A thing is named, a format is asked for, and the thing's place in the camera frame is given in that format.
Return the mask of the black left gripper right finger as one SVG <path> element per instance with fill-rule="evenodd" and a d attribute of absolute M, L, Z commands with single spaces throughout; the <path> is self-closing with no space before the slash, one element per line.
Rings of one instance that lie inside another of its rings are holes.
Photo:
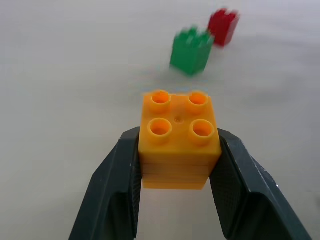
<path fill-rule="evenodd" d="M 210 185 L 226 240 L 312 240 L 273 177 L 241 139 L 218 130 L 222 155 Z"/>

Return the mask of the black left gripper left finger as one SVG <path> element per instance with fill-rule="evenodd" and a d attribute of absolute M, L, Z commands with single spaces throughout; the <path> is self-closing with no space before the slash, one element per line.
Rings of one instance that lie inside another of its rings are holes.
<path fill-rule="evenodd" d="M 124 132 L 92 175 L 68 240 L 135 240 L 142 186 L 139 127 Z"/>

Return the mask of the orange studded building block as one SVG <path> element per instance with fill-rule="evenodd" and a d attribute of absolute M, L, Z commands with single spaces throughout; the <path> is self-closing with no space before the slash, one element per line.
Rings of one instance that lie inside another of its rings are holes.
<path fill-rule="evenodd" d="M 222 154 L 211 97 L 146 93 L 138 154 L 145 189 L 201 190 Z"/>

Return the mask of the green studded building block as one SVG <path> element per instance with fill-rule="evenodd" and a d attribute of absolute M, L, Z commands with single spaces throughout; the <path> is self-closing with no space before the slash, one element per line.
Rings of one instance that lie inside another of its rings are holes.
<path fill-rule="evenodd" d="M 170 66 L 187 76 L 194 76 L 206 68 L 215 38 L 196 26 L 184 28 L 173 40 Z"/>

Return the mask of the red studded building block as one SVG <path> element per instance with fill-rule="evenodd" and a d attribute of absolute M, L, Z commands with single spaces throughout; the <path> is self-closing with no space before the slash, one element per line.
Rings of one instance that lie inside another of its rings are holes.
<path fill-rule="evenodd" d="M 240 15 L 237 10 L 229 11 L 227 8 L 220 8 L 210 16 L 207 31 L 214 38 L 213 44 L 224 48 L 234 35 Z"/>

